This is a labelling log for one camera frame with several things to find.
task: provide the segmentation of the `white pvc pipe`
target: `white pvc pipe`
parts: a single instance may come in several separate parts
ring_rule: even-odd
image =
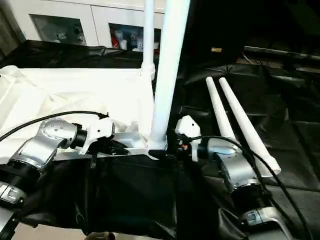
[[[279,167],[276,159],[269,154],[227,80],[224,77],[221,77],[219,82],[250,149],[262,157],[274,173],[278,175],[281,172],[281,168]],[[262,177],[268,178],[272,176],[269,170],[258,159],[256,159],[256,164]]]
[[[154,41],[155,41],[155,0],[144,1],[143,62],[142,70],[150,72],[154,78]]]
[[[166,149],[167,127],[175,90],[181,48],[184,41],[190,0],[167,0],[161,31],[150,149]]]
[[[212,79],[212,77],[208,76],[205,81],[209,90],[215,118],[218,123],[221,136],[235,140],[236,137],[234,131],[231,128],[229,119],[221,102],[214,80]]]

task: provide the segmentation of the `black cloth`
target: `black cloth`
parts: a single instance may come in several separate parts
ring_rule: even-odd
[[[0,62],[19,68],[139,68],[138,52],[27,41]],[[237,139],[246,141],[218,79],[226,77],[243,109],[278,161],[279,178],[320,238],[320,80],[317,75],[264,66],[181,64],[167,131],[175,148],[177,120],[190,115],[202,135],[220,135],[205,78],[212,76]],[[120,232],[160,239],[241,240],[245,234],[216,165],[207,159],[184,164],[147,156],[54,162],[21,212],[29,224]],[[272,178],[274,199],[301,223]]]

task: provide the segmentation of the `cabinet door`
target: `cabinet door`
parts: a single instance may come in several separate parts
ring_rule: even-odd
[[[128,50],[142,50],[142,45],[139,42],[143,38],[143,11],[102,6],[92,6],[91,8],[99,45],[112,48],[115,47],[115,42],[118,42],[119,48],[123,49],[121,41],[125,40]],[[164,16],[163,13],[154,14],[155,45],[160,42]]]
[[[9,0],[9,4],[27,40],[98,45],[89,5],[45,0]]]

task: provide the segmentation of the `white cabinet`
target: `white cabinet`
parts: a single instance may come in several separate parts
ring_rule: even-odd
[[[7,5],[27,40],[99,45],[90,5],[43,0],[7,0]]]
[[[143,11],[92,6],[92,14],[96,27],[98,42],[102,46],[106,46],[107,48],[114,47],[112,45],[112,34],[115,34],[118,41],[125,39],[128,49],[131,50],[131,40],[132,42],[139,42],[143,37]],[[160,34],[164,22],[164,16],[165,15],[163,13],[154,14],[154,28],[156,29],[155,42],[158,43],[160,42]]]
[[[20,29],[27,40],[107,48],[122,48],[125,43],[128,50],[142,50],[145,0],[1,1],[13,29],[17,33]],[[165,0],[155,0],[154,11],[157,49]]]

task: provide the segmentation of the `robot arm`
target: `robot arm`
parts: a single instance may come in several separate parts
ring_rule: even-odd
[[[36,136],[0,166],[0,240],[10,240],[14,235],[19,222],[15,210],[22,207],[58,149],[78,147],[79,154],[84,155],[98,139],[110,140],[113,134],[114,124],[109,118],[100,119],[86,130],[57,117],[43,121]]]
[[[175,131],[191,138],[194,129],[200,132],[198,124],[190,116],[185,116],[178,121]],[[231,142],[217,138],[210,138],[206,147],[198,148],[198,144],[190,142],[192,160],[198,161],[193,153],[196,147],[196,151],[204,151],[202,155],[218,163],[234,207],[240,213],[241,227],[249,233],[248,239],[293,240],[282,215],[272,206],[242,151]]]

